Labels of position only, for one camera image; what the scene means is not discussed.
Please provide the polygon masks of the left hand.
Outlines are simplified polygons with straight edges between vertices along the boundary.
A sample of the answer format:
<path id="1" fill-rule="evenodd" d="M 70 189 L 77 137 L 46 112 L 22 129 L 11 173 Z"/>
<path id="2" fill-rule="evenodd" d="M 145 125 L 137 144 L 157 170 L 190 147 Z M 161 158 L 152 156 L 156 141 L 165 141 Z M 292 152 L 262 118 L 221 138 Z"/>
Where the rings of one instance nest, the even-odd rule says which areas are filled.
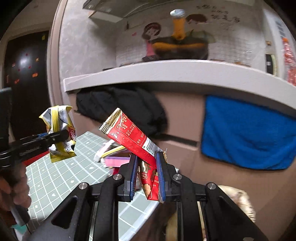
<path id="1" fill-rule="evenodd" d="M 18 182 L 14 186 L 10 186 L 8 182 L 1 176 L 1 209 L 10 211 L 8 201 L 4 200 L 3 194 L 12 194 L 15 205 L 29 208 L 32 200 L 29 197 L 28 178 L 26 175 L 26 166 L 20 163 L 16 170 L 19 172 Z"/>

